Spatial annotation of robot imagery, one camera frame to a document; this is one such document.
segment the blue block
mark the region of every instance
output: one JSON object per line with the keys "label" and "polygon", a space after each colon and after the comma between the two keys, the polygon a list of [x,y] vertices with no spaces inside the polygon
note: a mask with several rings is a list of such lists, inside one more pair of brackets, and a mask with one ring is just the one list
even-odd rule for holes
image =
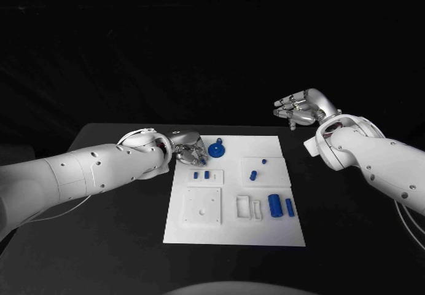
{"label": "blue block", "polygon": [[295,214],[294,214],[291,199],[285,199],[285,203],[287,203],[290,217],[294,217]]}
{"label": "blue block", "polygon": [[251,172],[251,177],[249,177],[249,179],[251,179],[251,180],[255,180],[255,177],[256,177],[256,171],[254,170],[254,171]]}
{"label": "blue block", "polygon": [[284,212],[281,210],[279,195],[274,194],[268,196],[269,213],[272,217],[282,217]]}

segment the white slot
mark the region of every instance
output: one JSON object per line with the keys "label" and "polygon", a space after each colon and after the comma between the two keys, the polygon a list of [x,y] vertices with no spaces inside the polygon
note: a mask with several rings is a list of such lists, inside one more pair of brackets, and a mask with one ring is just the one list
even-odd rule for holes
{"label": "white slot", "polygon": [[261,207],[259,201],[252,201],[254,220],[261,221]]}
{"label": "white slot", "polygon": [[[206,171],[210,172],[210,177],[206,179]],[[223,185],[223,170],[197,170],[190,169],[187,173],[187,185],[203,186],[203,185]]]}
{"label": "white slot", "polygon": [[[251,180],[251,172],[256,171],[256,178]],[[291,187],[290,174],[284,158],[243,157],[242,183],[245,187]]]}
{"label": "white slot", "polygon": [[236,218],[251,220],[249,197],[246,195],[236,196]]}
{"label": "white slot", "polygon": [[183,224],[186,226],[220,226],[222,189],[189,187],[183,201]]}

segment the robotic hand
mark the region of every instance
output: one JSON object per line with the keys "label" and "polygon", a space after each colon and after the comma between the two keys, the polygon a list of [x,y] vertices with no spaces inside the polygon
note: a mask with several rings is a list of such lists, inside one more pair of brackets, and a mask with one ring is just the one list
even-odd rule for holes
{"label": "robotic hand", "polygon": [[55,205],[169,172],[173,153],[183,164],[206,165],[207,152],[197,132],[163,135],[151,128],[141,129],[117,144],[0,167],[0,241]]}
{"label": "robotic hand", "polygon": [[275,106],[291,130],[318,122],[316,136],[304,142],[311,156],[320,154],[333,170],[356,166],[367,183],[425,215],[425,152],[385,138],[363,117],[341,114],[317,89],[290,95]]}

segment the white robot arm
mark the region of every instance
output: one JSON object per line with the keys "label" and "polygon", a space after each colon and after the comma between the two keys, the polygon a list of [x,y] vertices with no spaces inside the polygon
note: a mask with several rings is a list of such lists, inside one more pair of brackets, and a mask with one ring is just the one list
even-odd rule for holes
{"label": "white robot arm", "polygon": [[52,206],[169,172],[173,152],[182,163],[206,165],[207,152],[197,132],[163,135],[150,128],[128,133],[118,144],[1,166],[0,240]]}
{"label": "white robot arm", "polygon": [[425,152],[385,138],[363,117],[341,114],[317,89],[290,95],[275,106],[291,130],[318,121],[316,136],[304,142],[311,156],[320,155],[334,170],[359,167],[367,183],[425,215]]}

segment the table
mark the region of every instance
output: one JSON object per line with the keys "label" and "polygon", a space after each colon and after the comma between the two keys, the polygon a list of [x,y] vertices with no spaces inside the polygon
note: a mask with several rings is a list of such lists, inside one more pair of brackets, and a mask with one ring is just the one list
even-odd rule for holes
{"label": "table", "polygon": [[393,201],[354,167],[333,171],[310,157],[303,142],[316,128],[88,124],[69,151],[117,143],[148,127],[160,133],[279,136],[307,247],[163,244],[173,159],[169,173],[92,196],[62,217],[22,226],[0,258],[1,294],[161,294],[229,280],[318,294],[422,292],[425,253]]}

